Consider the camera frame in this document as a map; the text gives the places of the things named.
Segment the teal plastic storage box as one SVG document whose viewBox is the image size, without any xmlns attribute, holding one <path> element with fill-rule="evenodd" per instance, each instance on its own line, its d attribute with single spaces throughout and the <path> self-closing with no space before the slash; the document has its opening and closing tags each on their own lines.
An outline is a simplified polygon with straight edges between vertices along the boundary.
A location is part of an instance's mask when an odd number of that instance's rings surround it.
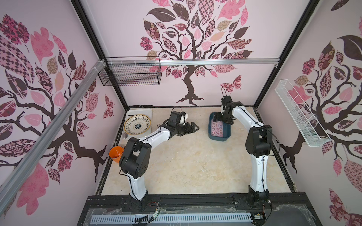
<svg viewBox="0 0 362 226">
<path fill-rule="evenodd" d="M 217 120 L 218 112 L 212 112 L 209 116 L 208 137 L 214 141 L 225 142 L 232 133 L 231 125 Z"/>
</svg>

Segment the pink sticker sheet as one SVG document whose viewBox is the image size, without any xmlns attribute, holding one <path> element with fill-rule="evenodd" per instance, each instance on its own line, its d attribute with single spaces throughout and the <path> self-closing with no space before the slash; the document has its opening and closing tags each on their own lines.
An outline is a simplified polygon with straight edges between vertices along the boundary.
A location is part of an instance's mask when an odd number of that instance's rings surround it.
<svg viewBox="0 0 362 226">
<path fill-rule="evenodd" d="M 223 122 L 211 122 L 211 135 L 213 137 L 223 137 Z"/>
</svg>

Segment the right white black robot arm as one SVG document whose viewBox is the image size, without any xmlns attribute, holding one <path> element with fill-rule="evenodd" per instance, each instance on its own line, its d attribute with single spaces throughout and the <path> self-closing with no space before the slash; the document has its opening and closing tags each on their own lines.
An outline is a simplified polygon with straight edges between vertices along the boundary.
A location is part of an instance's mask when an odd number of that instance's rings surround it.
<svg viewBox="0 0 362 226">
<path fill-rule="evenodd" d="M 252 174 L 248 193 L 251 202 L 267 200 L 269 190 L 267 185 L 267 162 L 272 150 L 273 134 L 270 125 L 264 125 L 253 117 L 241 102 L 234 102 L 231 96 L 221 98 L 221 112 L 218 112 L 215 121 L 232 125 L 235 120 L 248 130 L 245 147 L 251 156 Z"/>
</svg>

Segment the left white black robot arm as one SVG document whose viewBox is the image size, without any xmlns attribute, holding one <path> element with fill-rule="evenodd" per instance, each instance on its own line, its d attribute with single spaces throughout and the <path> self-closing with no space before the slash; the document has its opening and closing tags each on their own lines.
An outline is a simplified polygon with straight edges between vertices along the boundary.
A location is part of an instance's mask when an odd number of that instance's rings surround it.
<svg viewBox="0 0 362 226">
<path fill-rule="evenodd" d="M 172 111 L 169 119 L 159 125 L 158 130 L 143 138 L 130 138 L 119 161 L 120 174 L 128 178 L 131 198 L 142 201 L 148 194 L 143 175 L 148 169 L 151 151 L 174 136 L 195 133 L 199 126 L 187 122 L 185 112 Z"/>
</svg>

